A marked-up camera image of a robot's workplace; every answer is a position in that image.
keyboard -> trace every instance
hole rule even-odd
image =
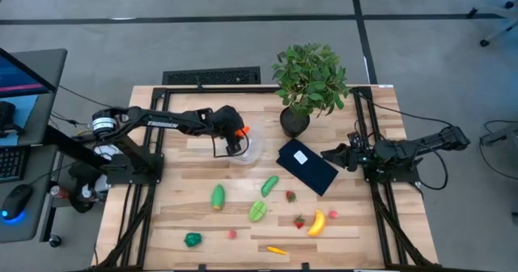
[[[23,179],[31,147],[0,148],[0,183]]]
[[[258,66],[165,71],[162,78],[163,85],[246,85],[258,83],[261,83],[261,70]]]

green mango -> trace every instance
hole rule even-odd
[[[212,192],[212,208],[222,210],[225,203],[225,189],[221,184],[216,185]]]
[[[250,212],[248,213],[248,219],[250,221],[256,222],[265,216],[266,213],[266,204],[264,202],[255,202],[250,208]]]
[[[261,188],[262,197],[265,198],[266,196],[268,196],[268,194],[270,194],[270,191],[277,184],[277,182],[278,176],[271,176]]]

computer mouse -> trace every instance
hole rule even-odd
[[[6,197],[2,205],[2,217],[15,219],[23,211],[32,195],[32,187],[27,184],[16,186]]]

black plant pot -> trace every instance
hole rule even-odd
[[[281,112],[281,126],[284,134],[290,138],[296,138],[309,126],[309,115],[295,115],[289,107]]]

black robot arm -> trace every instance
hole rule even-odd
[[[231,106],[223,106],[215,113],[211,108],[170,113],[130,107],[101,110],[94,114],[92,126],[97,140],[104,144],[115,143],[137,127],[151,126],[179,130],[187,135],[225,138],[228,154],[234,155],[241,150],[236,131],[242,130],[244,123]]]
[[[163,155],[151,154],[137,145],[128,133],[140,126],[178,130],[183,134],[227,140],[227,155],[240,155],[244,128],[239,113],[231,106],[213,112],[210,108],[183,113],[145,110],[139,107],[108,108],[93,116],[93,133],[98,144],[113,144],[124,155],[112,155],[101,168],[109,184],[157,184],[162,177]]]
[[[358,165],[374,170],[375,179],[380,183],[387,179],[415,183],[419,181],[415,166],[422,160],[416,159],[432,151],[461,151],[470,141],[458,126],[450,125],[437,134],[412,141],[383,139],[370,148],[354,132],[348,134],[350,146],[344,143],[334,150],[322,151],[324,159],[353,172]]]

